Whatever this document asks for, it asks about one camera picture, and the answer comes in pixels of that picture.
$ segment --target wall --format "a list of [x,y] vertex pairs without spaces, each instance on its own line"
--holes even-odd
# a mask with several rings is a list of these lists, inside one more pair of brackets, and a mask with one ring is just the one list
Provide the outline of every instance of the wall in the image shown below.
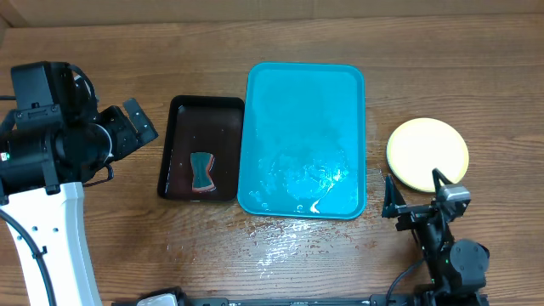
[[0,0],[15,27],[544,13],[544,0]]

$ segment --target wooden tabletop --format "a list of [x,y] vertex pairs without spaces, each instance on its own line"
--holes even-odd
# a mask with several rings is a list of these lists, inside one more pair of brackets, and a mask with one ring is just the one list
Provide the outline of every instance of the wooden tabletop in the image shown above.
[[[544,15],[10,29],[0,94],[13,93],[11,66],[39,60],[80,66],[101,109],[136,98],[160,134],[116,162],[113,181],[86,190],[85,229],[105,303],[177,285],[192,297],[385,293],[421,257],[409,232],[380,217],[385,146],[402,122],[428,116],[467,141],[463,183],[473,202],[451,228],[490,249],[484,292],[493,305],[542,304]],[[265,218],[237,203],[157,196],[171,99],[244,98],[247,73],[268,60],[345,63],[365,75],[368,206],[356,220]],[[0,116],[14,107],[2,102]],[[409,203],[430,201],[401,189]],[[25,305],[19,259],[1,227],[0,303]],[[421,269],[398,291],[428,281]]]

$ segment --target wooden table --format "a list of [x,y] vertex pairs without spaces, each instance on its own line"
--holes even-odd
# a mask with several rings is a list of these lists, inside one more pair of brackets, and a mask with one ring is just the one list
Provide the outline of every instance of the wooden table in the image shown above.
[[[192,297],[364,297],[385,293],[420,258],[408,232],[382,219],[385,145],[402,122],[430,116],[465,138],[473,192],[457,239],[491,251],[493,305],[544,298],[544,16],[487,15],[8,30],[9,68],[39,60],[79,65],[101,108],[135,97],[160,136],[86,190],[85,227],[102,299],[180,285]],[[265,60],[347,63],[366,79],[368,207],[350,222],[264,218],[237,203],[156,195],[167,110],[178,94],[245,97]],[[2,102],[1,114],[14,107]],[[403,188],[409,203],[430,195]],[[19,259],[0,230],[0,303],[28,304]],[[403,281],[409,292],[427,272]]]

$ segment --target cream round plate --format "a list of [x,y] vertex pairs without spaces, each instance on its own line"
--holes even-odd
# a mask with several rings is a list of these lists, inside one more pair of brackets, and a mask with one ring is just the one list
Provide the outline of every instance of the cream round plate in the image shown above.
[[418,118],[403,123],[391,134],[387,147],[394,175],[413,189],[434,192],[432,171],[438,168],[452,183],[468,169],[465,140],[450,125]]

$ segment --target blue tray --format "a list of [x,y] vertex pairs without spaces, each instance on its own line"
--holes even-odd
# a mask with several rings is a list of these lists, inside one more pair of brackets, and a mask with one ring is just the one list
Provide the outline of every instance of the blue tray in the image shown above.
[[238,202],[249,213],[357,218],[366,206],[365,83],[349,65],[249,73]]

